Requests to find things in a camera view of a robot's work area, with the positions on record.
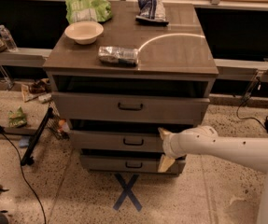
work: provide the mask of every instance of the drawer handle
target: drawer handle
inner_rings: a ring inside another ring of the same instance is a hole
[[[140,111],[143,109],[143,104],[136,106],[123,105],[122,103],[118,103],[118,109],[120,110],[131,110],[131,111]]]
[[[144,145],[144,139],[142,138],[141,142],[126,142],[126,138],[123,138],[123,144],[125,146],[143,146]]]
[[[139,165],[129,165],[127,162],[125,162],[125,167],[127,167],[127,168],[142,168],[143,162],[141,162]]]

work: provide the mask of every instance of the white robotic arm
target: white robotic arm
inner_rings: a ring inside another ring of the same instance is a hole
[[[219,137],[215,129],[199,126],[181,133],[159,128],[163,150],[159,172],[166,172],[176,158],[206,154],[266,173],[257,224],[268,224],[268,138]]]

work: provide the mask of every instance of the bottom drawer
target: bottom drawer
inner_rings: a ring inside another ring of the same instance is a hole
[[[122,157],[109,155],[90,155],[82,154],[80,161],[83,168],[88,170],[99,171],[119,171],[119,172],[135,172],[135,173],[158,173],[160,157],[162,154],[157,153],[145,157]],[[185,166],[185,159],[177,159],[169,170],[162,174],[180,175]]]

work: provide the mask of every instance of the gray cabinet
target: gray cabinet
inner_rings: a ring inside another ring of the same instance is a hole
[[[111,4],[114,17],[95,43],[80,46],[62,35],[44,69],[84,168],[157,173],[158,128],[200,124],[218,69],[192,5],[165,4],[170,23],[154,27],[134,20],[137,3]],[[139,64],[101,63],[100,46],[140,49]],[[179,175],[184,164],[176,160],[167,174]]]

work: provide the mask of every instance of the clear water bottle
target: clear water bottle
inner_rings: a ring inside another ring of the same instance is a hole
[[[4,42],[6,43],[6,46],[9,51],[16,52],[19,50],[14,42],[14,39],[10,31],[4,25],[0,25],[0,35],[2,36]]]

